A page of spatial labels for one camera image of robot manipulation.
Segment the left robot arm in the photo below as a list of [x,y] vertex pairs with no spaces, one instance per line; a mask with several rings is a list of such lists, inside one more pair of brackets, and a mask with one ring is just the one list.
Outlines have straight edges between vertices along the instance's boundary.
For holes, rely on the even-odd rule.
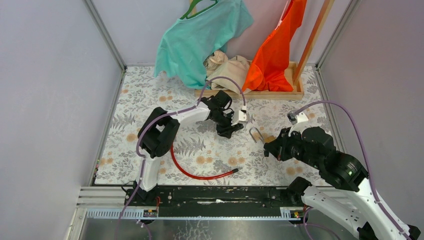
[[154,188],[158,184],[160,158],[172,149],[181,124],[193,124],[211,120],[216,124],[220,137],[227,139],[234,132],[243,129],[248,120],[247,103],[241,109],[231,109],[233,99],[220,90],[210,97],[200,96],[194,106],[168,112],[155,108],[138,133],[136,153],[143,158],[138,178],[135,180],[134,194],[144,206],[155,200]]

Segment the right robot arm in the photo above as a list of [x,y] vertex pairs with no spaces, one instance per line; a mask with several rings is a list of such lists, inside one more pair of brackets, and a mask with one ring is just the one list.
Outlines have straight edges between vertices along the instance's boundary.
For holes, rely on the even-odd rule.
[[339,203],[303,177],[289,186],[287,201],[293,206],[304,203],[338,222],[358,240],[416,240],[418,227],[405,224],[389,211],[380,208],[383,201],[371,190],[369,173],[355,157],[336,149],[333,137],[320,127],[279,136],[264,144],[264,155],[278,161],[296,159],[318,170],[320,177],[348,197],[356,209]]

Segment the red cable lock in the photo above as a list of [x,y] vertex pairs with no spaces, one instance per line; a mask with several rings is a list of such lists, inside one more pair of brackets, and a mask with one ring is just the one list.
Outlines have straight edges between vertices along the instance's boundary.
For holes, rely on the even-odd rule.
[[170,150],[176,168],[185,176],[199,180],[212,181],[237,174],[242,168],[238,158],[232,156],[222,160],[221,152],[209,146],[185,146],[174,143]]

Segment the brass padlock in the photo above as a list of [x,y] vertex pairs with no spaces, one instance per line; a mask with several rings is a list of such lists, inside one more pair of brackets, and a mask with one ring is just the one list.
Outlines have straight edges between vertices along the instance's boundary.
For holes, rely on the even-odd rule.
[[270,143],[276,139],[276,137],[273,135],[267,135],[265,133],[261,133],[260,130],[256,127],[250,128],[248,132],[255,143],[261,142],[265,144],[265,143]]

